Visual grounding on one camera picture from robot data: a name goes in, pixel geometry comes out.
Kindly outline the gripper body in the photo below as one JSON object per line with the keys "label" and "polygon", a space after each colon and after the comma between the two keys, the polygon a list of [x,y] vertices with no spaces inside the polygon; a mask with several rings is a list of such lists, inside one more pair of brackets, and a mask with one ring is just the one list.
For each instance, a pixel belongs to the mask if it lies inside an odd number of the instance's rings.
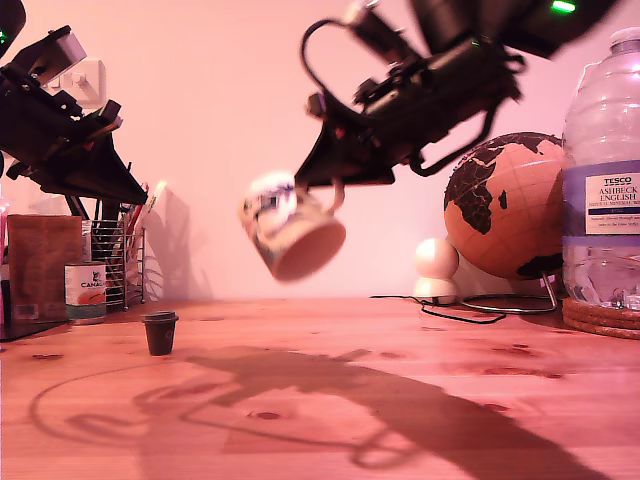
{"label": "gripper body", "polygon": [[85,114],[65,91],[54,95],[34,76],[1,71],[1,148],[31,169],[69,158],[69,151],[118,129],[121,105],[107,101]]}
{"label": "gripper body", "polygon": [[479,112],[485,114],[484,124],[469,144],[484,140],[499,105],[519,98],[515,77],[524,67],[522,56],[469,39],[441,55],[405,60],[381,83],[365,81],[355,98],[361,111],[342,103],[326,86],[310,97],[309,110],[322,125],[363,134],[373,162],[419,165],[423,147]]}

